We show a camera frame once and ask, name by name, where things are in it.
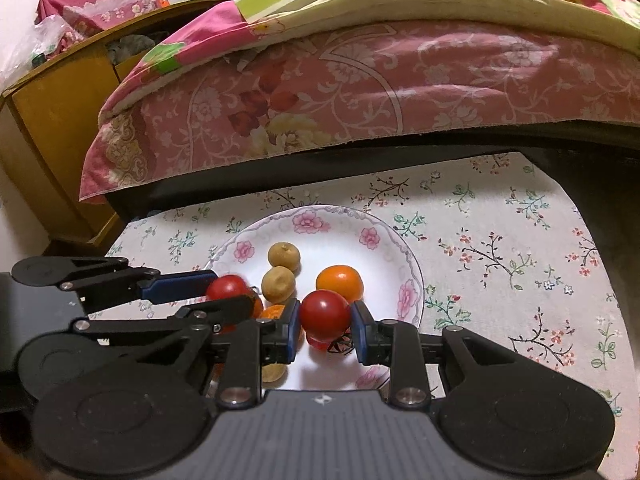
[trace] yellow wooden cabinet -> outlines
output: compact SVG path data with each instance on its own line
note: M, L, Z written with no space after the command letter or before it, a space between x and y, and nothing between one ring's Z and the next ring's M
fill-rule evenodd
M107 204L78 202L102 104L143 53L113 66L107 44L175 32L223 0L190 0L139 16L47 61L0 98L0 162L53 240L99 246L121 228Z

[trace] yellow potato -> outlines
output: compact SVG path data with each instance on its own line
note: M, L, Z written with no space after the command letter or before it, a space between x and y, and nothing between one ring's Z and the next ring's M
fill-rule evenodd
M274 363L262 367L262 382L273 383L280 379L287 370L287 365L282 363Z
M287 267L295 272L300 266L300 251L294 244L278 242L269 248L267 259L273 267Z
M262 277L262 294L271 303L284 303L296 289L296 277L287 267L272 267Z

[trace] floral plate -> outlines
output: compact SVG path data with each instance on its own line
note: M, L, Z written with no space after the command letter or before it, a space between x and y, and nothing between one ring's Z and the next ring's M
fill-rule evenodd
M420 326L424 286L411 249L382 220L348 207L313 205L267 216L222 245L206 269L219 276L238 274L250 285L259 286L271 267L267 252L276 242L290 242L300 250L302 264L296 274L300 300L315 290L321 270L345 264L360 273L363 299L375 319L393 318ZM284 377L264 386L351 390L379 388L387 378L387 367L359 364L350 338L345 336L327 352L304 341Z

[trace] white lace trim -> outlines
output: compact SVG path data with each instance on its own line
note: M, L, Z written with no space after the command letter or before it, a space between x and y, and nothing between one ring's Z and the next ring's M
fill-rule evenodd
M66 22L71 23L78 17L97 16L99 14L105 14L110 10L117 10L121 7L126 7L139 2L143 3L141 10L145 10L145 7L148 7L153 1L154 0L96 0L95 3L87 2L82 7L64 6L62 17Z

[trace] white tablecloth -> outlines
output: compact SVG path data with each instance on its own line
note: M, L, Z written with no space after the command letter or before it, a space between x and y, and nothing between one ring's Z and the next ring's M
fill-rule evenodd
M462 324L599 391L616 416L600 472L635 477L638 389L614 291L571 199L520 153L178 208L128 224L108 255L165 273L199 269L252 222L315 203L371 212L409 244L424 276L422 332ZM96 316L165 317L176 308L136 301Z

